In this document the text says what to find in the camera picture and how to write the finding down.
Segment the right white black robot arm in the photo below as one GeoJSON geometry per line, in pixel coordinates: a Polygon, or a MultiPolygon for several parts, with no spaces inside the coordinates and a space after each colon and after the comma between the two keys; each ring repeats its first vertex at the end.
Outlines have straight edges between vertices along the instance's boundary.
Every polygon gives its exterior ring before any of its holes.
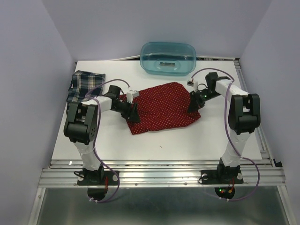
{"type": "Polygon", "coordinates": [[[199,90],[199,84],[193,77],[188,80],[187,85],[193,87],[188,112],[200,110],[207,101],[218,96],[225,98],[224,124],[228,144],[217,166],[216,179],[226,183],[238,176],[246,142],[260,126],[260,97],[235,86],[234,78],[228,73],[226,76],[219,76],[217,72],[210,72],[205,81],[205,88],[199,90]]]}

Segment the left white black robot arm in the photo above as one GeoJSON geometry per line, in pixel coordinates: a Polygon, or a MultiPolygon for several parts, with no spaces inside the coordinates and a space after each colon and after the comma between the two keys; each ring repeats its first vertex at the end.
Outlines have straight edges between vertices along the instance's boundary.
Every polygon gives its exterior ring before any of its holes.
{"type": "Polygon", "coordinates": [[[78,185],[91,186],[108,183],[108,177],[104,171],[106,166],[96,153],[95,141],[101,113],[111,110],[120,113],[121,117],[130,122],[140,122],[137,103],[134,103],[139,92],[128,90],[125,100],[121,99],[120,93],[120,87],[111,85],[104,95],[88,96],[87,101],[70,103],[63,132],[75,145],[83,162],[82,170],[75,172],[78,185]]]}

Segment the red polka dot skirt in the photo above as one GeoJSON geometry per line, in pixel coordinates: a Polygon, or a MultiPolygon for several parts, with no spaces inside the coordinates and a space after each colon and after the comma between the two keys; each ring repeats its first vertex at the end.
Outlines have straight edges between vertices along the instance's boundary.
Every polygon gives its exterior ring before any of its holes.
{"type": "Polygon", "coordinates": [[[178,82],[170,82],[139,91],[137,103],[140,122],[127,121],[133,135],[165,129],[183,128],[200,119],[198,111],[188,112],[190,95],[178,82]]]}

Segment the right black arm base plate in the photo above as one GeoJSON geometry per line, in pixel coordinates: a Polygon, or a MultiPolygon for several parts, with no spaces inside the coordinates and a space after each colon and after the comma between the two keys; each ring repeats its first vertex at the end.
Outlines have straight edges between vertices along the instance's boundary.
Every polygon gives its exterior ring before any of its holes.
{"type": "Polygon", "coordinates": [[[229,167],[219,164],[215,170],[201,170],[198,183],[203,185],[217,185],[215,192],[218,197],[232,199],[235,195],[235,185],[243,184],[240,166],[229,167]]]}

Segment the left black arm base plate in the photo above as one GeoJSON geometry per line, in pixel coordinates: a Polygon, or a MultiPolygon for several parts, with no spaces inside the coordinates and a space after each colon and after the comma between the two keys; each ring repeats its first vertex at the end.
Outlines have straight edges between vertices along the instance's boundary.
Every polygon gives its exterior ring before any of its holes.
{"type": "Polygon", "coordinates": [[[105,171],[100,167],[97,171],[89,171],[83,168],[75,171],[78,186],[89,186],[87,196],[95,203],[108,203],[116,195],[120,187],[119,171],[105,171]]]}

